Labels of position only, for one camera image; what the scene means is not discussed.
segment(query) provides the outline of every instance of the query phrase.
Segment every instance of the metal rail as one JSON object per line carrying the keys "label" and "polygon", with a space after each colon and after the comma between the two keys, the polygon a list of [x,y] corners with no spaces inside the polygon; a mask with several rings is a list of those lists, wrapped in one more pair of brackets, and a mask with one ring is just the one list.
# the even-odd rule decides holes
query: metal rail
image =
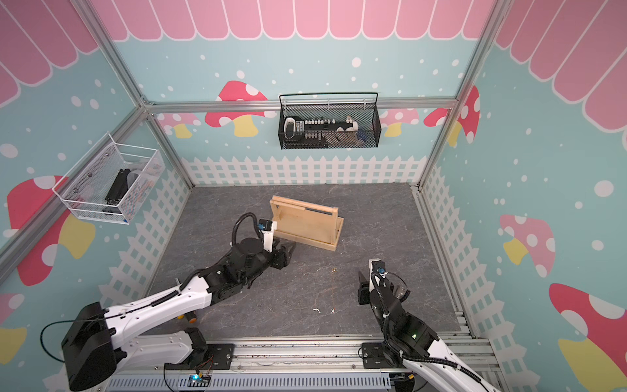
{"label": "metal rail", "polygon": [[514,2],[514,0],[497,0],[494,4],[494,8],[490,13],[490,17],[486,22],[483,31],[481,32],[481,38],[475,47],[475,52],[468,64],[468,68],[466,69],[466,73],[464,79],[461,83],[460,91],[457,94],[458,103],[453,107],[446,117],[446,121],[444,126],[442,127],[442,131],[440,132],[436,143],[433,145],[431,150],[431,154],[429,155],[429,159],[427,160],[427,166],[424,169],[423,173],[420,175],[420,179],[418,180],[419,190],[422,190],[424,180],[431,174],[433,167],[435,166],[435,162],[438,160],[442,150],[445,146],[446,138],[453,130],[455,123],[457,122],[457,118],[461,114],[461,109],[466,104],[466,99],[472,90],[472,87],[475,84],[475,80],[477,79],[478,73],[481,70],[483,63],[485,63],[485,59],[487,58],[490,48],[492,47],[492,43],[497,36],[498,31],[500,30],[501,24],[507,13],[509,12],[510,5]]}

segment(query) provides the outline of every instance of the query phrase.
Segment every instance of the black cable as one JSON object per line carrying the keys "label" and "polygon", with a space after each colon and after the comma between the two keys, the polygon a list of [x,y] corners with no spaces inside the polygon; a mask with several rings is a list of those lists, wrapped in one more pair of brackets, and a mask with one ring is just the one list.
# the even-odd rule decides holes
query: black cable
{"label": "black cable", "polygon": [[418,389],[414,389],[412,392],[418,392],[419,390],[423,389],[426,385],[428,384],[427,380],[424,381],[424,384],[418,388]]}
{"label": "black cable", "polygon": [[171,390],[172,392],[176,392],[174,389],[170,388],[170,385],[167,383],[167,380],[166,380],[166,364],[163,364],[163,382],[166,384],[167,389]]}
{"label": "black cable", "polygon": [[234,246],[237,243],[237,229],[240,227],[242,221],[249,216],[253,218],[253,228],[255,229],[255,234],[257,234],[257,238],[262,238],[261,232],[259,231],[259,226],[257,226],[257,216],[253,213],[245,213],[237,219],[235,225],[233,226],[233,232],[231,233],[231,246]]}
{"label": "black cable", "polygon": [[375,279],[376,276],[378,276],[379,278],[382,278],[380,274],[376,272],[372,272],[370,274],[370,280],[372,281],[372,284],[374,285],[374,290],[377,292],[377,296],[379,297],[379,300],[381,301],[381,309],[383,310],[383,314],[384,314],[383,328],[382,328],[383,329],[383,342],[388,346],[388,348],[390,348],[390,350],[394,354],[400,356],[401,359],[407,359],[408,361],[412,361],[412,362],[436,363],[436,364],[440,364],[444,366],[450,366],[453,369],[457,369],[461,371],[462,373],[464,373],[465,375],[467,375],[468,377],[470,377],[471,379],[475,380],[477,383],[479,383],[479,385],[483,386],[483,388],[487,391],[486,387],[481,382],[481,377],[477,376],[475,373],[473,373],[469,369],[464,368],[463,366],[459,365],[457,362],[453,362],[453,361],[449,361],[447,359],[441,359],[441,358],[407,356],[405,355],[405,353],[403,353],[403,355],[400,355],[400,352],[396,348],[392,347],[392,345],[387,340],[387,337],[389,334],[389,317],[388,317],[389,312],[387,311],[387,306],[385,305],[385,302],[383,301],[383,294],[381,293],[381,288],[376,282],[376,279]]}

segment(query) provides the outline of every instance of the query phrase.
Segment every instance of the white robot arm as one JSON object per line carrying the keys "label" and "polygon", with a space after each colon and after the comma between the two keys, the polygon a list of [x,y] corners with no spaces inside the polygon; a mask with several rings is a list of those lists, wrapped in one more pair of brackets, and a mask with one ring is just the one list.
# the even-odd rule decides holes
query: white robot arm
{"label": "white robot arm", "polygon": [[451,351],[419,318],[405,312],[401,303],[409,291],[395,293],[380,259],[368,261],[370,279],[360,274],[359,304],[370,304],[383,332],[386,360],[403,365],[441,392],[498,392]]}

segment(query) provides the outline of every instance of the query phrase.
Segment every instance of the light blue wall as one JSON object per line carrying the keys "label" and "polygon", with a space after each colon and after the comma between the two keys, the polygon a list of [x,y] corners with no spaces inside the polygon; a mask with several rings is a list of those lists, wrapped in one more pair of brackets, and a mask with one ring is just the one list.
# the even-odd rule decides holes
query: light blue wall
{"label": "light blue wall", "polygon": [[[558,346],[559,339],[583,341],[585,333],[556,310],[549,287],[560,283],[619,308],[627,307],[627,152],[619,134],[599,131],[583,117],[580,103],[563,102],[550,82],[536,80],[528,66],[514,62],[508,51],[493,48],[476,86],[482,114],[477,136],[472,144],[460,138],[456,148],[446,146],[437,163],[439,174],[431,177],[434,182],[427,189],[428,194],[439,189],[435,180],[444,177],[444,187],[448,187],[445,195],[454,197],[453,208],[459,208],[459,220],[465,222],[463,231],[472,235],[472,239],[467,237],[468,244],[478,252],[478,263],[485,266],[483,275],[477,272],[482,267],[464,271],[472,252],[467,256],[461,253],[454,260],[454,271],[461,275],[457,278],[466,288],[466,301],[475,313],[470,316],[475,318],[480,334],[492,339],[514,392],[530,391],[531,387],[539,391],[585,391],[580,384],[583,379],[577,378]],[[600,181],[611,182],[613,193],[598,196],[595,187]],[[550,226],[556,259],[548,276],[539,276],[530,255],[520,265],[510,261],[503,244],[512,236],[503,232],[499,223],[502,215],[535,218]],[[595,250],[593,241],[601,241],[603,249]],[[456,258],[458,250],[449,253]],[[477,283],[480,275],[482,284]],[[490,292],[486,288],[491,282],[494,286]],[[483,299],[486,293],[491,296],[490,304]],[[493,310],[477,312],[484,306]],[[493,314],[502,315],[504,320],[496,325]],[[627,339],[627,329],[605,334],[614,342]],[[592,360],[588,354],[582,352],[578,361]],[[624,361],[622,353],[616,363],[624,366]],[[592,380],[597,377],[593,384],[609,377],[604,371],[589,376]],[[616,389],[609,390],[624,391],[625,380],[625,384],[620,381],[614,385]]]}
{"label": "light blue wall", "polygon": [[[457,93],[459,76],[466,70],[475,43],[462,37],[437,41],[368,40],[363,36],[354,40],[330,36],[271,40],[262,36],[251,41],[234,37],[155,42],[129,38],[116,45],[148,100],[191,102],[215,100],[229,80],[248,83],[270,100],[299,91],[451,97]],[[357,67],[354,58],[360,59]]]}

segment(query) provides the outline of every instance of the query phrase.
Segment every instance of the white polka dot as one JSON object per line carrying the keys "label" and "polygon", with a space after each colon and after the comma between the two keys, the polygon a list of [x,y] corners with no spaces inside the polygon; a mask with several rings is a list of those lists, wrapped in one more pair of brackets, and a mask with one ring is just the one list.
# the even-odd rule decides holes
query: white polka dot
{"label": "white polka dot", "polygon": [[218,120],[221,127],[224,127],[226,124],[230,123],[231,121],[232,120],[228,117],[220,117],[220,119]]}
{"label": "white polka dot", "polygon": [[547,249],[551,252],[555,252],[555,238],[549,238],[547,240]]}
{"label": "white polka dot", "polygon": [[54,176],[35,177],[33,181],[41,189],[50,189],[56,184]]}
{"label": "white polka dot", "polygon": [[54,243],[52,245],[48,245],[46,246],[46,248],[43,250],[43,252],[41,252],[41,261],[49,266],[52,267],[55,264],[55,259],[56,259],[56,248],[58,247],[59,244]]}
{"label": "white polka dot", "polygon": [[590,305],[596,310],[598,314],[605,317],[606,319],[620,319],[625,310],[621,307],[618,307],[614,304],[610,304],[600,298],[597,298],[593,295],[588,295],[588,299],[590,300]]}
{"label": "white polka dot", "polygon": [[15,235],[15,233],[17,233],[17,232],[18,232],[18,229],[6,229],[6,230],[4,230],[4,231],[2,232],[2,235],[3,235],[5,238],[11,238],[11,237],[12,237],[12,236],[14,236],[14,235]]}
{"label": "white polka dot", "polygon": [[612,192],[614,192],[614,184],[606,179],[603,181],[599,181],[594,186],[594,193],[596,193],[596,195],[600,198],[606,198],[610,194],[612,194]]}
{"label": "white polka dot", "polygon": [[246,85],[246,92],[252,96],[259,94],[259,90],[257,90],[255,87],[252,87],[251,85]]}
{"label": "white polka dot", "polygon": [[15,158],[18,156],[18,149],[12,144],[5,143],[0,145],[0,154],[7,158]]}
{"label": "white polka dot", "polygon": [[566,319],[573,327],[575,327],[579,332],[587,336],[587,324],[583,317],[581,317],[577,312],[573,310],[567,309],[561,313],[562,317]]}
{"label": "white polka dot", "polygon": [[16,294],[9,299],[9,308],[15,310],[24,302],[24,294]]}
{"label": "white polka dot", "polygon": [[533,248],[534,246],[538,245],[538,238],[533,234],[528,235],[527,244]]}
{"label": "white polka dot", "polygon": [[599,241],[599,240],[592,241],[592,249],[603,250],[603,248],[605,248],[605,244],[602,241]]}

